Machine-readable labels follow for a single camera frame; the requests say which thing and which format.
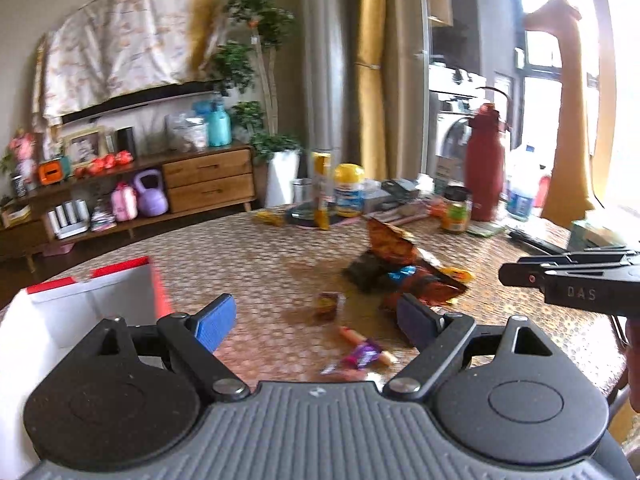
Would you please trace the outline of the yellow curtain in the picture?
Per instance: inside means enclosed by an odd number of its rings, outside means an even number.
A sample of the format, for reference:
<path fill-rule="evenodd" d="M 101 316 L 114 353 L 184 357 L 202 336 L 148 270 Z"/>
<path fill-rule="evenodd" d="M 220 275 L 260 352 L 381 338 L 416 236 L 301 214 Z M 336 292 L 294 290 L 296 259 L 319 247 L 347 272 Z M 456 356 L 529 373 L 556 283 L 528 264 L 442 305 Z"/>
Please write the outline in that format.
<path fill-rule="evenodd" d="M 355 128 L 375 180 L 422 171 L 428 126 L 427 0 L 356 0 Z"/>

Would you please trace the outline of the framed photo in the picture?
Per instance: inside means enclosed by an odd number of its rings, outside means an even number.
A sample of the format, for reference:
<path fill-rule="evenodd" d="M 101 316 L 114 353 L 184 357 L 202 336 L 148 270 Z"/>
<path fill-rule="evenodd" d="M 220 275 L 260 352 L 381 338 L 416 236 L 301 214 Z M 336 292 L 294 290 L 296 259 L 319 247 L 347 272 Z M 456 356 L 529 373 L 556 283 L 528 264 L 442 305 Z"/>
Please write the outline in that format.
<path fill-rule="evenodd" d="M 105 129 L 90 128 L 67 133 L 62 137 L 64 155 L 73 170 L 85 167 L 106 154 Z"/>

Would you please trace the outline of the wooden tv cabinet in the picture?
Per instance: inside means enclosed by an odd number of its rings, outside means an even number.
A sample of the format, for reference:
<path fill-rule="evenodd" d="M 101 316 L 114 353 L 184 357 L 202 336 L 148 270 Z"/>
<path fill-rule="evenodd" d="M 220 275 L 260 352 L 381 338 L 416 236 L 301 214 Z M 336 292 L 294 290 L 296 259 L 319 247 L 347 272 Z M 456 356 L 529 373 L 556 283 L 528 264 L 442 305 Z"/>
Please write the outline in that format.
<path fill-rule="evenodd" d="M 253 154 L 234 141 L 222 148 L 140 157 L 95 176 L 45 185 L 12 200 L 28 217 L 1 229 L 1 258 L 24 258 L 140 226 L 256 200 Z"/>

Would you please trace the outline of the washing machine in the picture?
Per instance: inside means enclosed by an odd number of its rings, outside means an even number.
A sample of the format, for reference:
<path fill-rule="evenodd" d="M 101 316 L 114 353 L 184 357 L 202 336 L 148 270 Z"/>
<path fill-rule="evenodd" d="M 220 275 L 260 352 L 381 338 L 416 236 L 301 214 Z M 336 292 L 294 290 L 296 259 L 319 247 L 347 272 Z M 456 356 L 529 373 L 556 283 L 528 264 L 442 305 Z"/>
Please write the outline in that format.
<path fill-rule="evenodd" d="M 426 173 L 436 174 L 439 157 L 462 159 L 471 134 L 469 119 L 484 102 L 486 78 L 442 63 L 428 66 Z"/>

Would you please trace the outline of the small brown snack packet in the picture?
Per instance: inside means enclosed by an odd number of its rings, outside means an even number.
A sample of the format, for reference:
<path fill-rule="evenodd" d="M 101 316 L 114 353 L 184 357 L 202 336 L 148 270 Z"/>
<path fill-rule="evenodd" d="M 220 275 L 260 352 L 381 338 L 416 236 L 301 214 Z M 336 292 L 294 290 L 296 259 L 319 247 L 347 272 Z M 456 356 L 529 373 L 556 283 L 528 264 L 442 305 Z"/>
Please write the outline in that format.
<path fill-rule="evenodd" d="M 344 307 L 346 298 L 342 292 L 320 292 L 314 307 L 314 316 L 318 320 L 332 321 Z"/>

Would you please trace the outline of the blue snack bag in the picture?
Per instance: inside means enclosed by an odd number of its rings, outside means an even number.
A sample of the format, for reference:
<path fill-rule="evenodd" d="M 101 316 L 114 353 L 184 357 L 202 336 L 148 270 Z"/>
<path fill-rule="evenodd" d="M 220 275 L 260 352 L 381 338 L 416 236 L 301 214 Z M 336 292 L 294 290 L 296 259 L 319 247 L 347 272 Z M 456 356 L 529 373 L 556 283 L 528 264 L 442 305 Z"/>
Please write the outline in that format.
<path fill-rule="evenodd" d="M 401 284 L 406 278 L 410 278 L 416 273 L 416 266 L 403 266 L 402 268 L 388 272 L 388 279 L 394 284 Z"/>

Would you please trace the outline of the drinking glass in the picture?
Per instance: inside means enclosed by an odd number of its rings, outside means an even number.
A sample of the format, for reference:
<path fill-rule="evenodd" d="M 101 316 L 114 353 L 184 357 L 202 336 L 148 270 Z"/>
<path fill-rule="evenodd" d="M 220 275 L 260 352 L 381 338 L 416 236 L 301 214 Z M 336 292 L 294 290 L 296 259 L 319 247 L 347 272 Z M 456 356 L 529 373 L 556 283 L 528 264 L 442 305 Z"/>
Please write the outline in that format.
<path fill-rule="evenodd" d="M 314 182 L 311 178 L 299 178 L 292 181 L 293 204 L 310 203 L 312 200 L 312 189 Z"/>

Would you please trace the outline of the pink small backpack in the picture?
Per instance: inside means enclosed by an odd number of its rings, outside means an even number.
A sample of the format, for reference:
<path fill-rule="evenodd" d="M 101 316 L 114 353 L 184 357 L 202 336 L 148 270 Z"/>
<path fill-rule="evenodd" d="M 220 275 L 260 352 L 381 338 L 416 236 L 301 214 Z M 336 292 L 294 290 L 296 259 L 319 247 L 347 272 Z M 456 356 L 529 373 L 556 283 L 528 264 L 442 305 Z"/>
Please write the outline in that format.
<path fill-rule="evenodd" d="M 111 194 L 112 213 L 117 222 L 131 221 L 138 216 L 137 196 L 131 185 L 119 182 Z"/>

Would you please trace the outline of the red water bottle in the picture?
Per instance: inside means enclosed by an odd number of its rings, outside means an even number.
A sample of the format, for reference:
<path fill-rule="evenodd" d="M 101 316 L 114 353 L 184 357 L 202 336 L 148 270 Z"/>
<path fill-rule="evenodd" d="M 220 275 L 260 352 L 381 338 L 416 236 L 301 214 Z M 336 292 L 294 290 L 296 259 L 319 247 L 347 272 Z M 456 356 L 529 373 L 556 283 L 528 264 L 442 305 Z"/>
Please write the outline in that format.
<path fill-rule="evenodd" d="M 466 144 L 464 185 L 472 195 L 471 219 L 493 222 L 497 218 L 504 185 L 506 124 L 494 102 L 483 103 L 469 119 L 471 136 Z"/>

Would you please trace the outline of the orange yellow snack bag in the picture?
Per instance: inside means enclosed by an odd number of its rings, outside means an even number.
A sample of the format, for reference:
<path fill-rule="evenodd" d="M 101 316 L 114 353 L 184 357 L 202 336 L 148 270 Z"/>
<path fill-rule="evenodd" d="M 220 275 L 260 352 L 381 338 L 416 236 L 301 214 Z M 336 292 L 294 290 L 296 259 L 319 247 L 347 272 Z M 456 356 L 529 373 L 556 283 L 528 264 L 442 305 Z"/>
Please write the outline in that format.
<path fill-rule="evenodd" d="M 468 285 L 446 273 L 431 257 L 416 246 L 411 233 L 371 218 L 367 221 L 372 254 L 386 264 L 393 273 L 411 266 L 413 272 L 405 274 L 397 286 L 396 296 L 412 295 L 430 307 L 448 304 L 468 290 Z"/>

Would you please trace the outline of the purple candy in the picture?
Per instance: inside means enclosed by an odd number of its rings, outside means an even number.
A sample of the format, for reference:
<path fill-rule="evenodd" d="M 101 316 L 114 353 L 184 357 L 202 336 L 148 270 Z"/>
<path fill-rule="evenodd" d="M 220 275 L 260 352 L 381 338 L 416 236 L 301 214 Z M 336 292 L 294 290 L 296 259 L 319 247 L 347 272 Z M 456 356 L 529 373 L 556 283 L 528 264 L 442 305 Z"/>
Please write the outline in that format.
<path fill-rule="evenodd" d="M 340 376 L 345 380 L 363 380 L 367 368 L 382 356 L 382 348 L 374 341 L 366 339 L 338 362 L 330 364 L 321 374 Z"/>

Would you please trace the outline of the white red cardboard box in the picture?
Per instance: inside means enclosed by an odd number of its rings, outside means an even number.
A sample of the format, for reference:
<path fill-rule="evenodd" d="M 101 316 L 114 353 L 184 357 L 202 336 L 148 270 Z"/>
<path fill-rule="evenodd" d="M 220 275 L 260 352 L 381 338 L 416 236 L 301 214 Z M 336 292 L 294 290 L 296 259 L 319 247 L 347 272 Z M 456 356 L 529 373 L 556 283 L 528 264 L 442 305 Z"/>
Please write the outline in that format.
<path fill-rule="evenodd" d="M 104 266 L 88 280 L 57 278 L 21 289 L 1 320 L 1 477 L 38 463 L 23 425 L 28 396 L 104 318 L 148 325 L 172 312 L 160 272 L 141 257 Z"/>

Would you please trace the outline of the clear plastic water bottle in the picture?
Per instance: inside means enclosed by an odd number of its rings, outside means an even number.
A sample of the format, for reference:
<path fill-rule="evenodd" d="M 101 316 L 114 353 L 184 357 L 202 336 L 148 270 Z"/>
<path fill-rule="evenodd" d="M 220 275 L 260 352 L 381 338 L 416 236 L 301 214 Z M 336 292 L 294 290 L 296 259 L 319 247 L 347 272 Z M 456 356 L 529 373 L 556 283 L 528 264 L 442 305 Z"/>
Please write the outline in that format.
<path fill-rule="evenodd" d="M 540 179 L 540 165 L 533 145 L 522 144 L 511 154 L 508 165 L 506 212 L 527 221 L 534 208 Z"/>

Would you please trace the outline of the glass jar black lid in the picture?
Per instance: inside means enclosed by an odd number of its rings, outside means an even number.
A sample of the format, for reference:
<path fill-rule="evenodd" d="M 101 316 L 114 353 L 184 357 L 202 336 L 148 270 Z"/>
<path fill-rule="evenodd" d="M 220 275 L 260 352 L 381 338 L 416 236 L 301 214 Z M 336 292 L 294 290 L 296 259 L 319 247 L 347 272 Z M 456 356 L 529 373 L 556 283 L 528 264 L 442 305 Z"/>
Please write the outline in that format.
<path fill-rule="evenodd" d="M 448 185 L 442 193 L 442 200 L 444 213 L 440 218 L 440 227 L 449 233 L 465 232 L 472 210 L 470 190 L 462 185 Z"/>

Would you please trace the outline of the floral cloth tv cover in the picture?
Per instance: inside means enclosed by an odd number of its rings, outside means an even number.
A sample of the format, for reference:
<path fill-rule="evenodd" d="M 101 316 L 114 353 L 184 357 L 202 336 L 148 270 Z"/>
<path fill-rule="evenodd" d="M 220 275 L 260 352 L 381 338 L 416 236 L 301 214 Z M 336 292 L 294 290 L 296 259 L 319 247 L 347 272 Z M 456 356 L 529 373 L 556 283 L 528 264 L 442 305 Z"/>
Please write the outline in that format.
<path fill-rule="evenodd" d="M 36 50 L 32 124 L 206 76 L 227 33 L 227 0 L 91 0 Z"/>

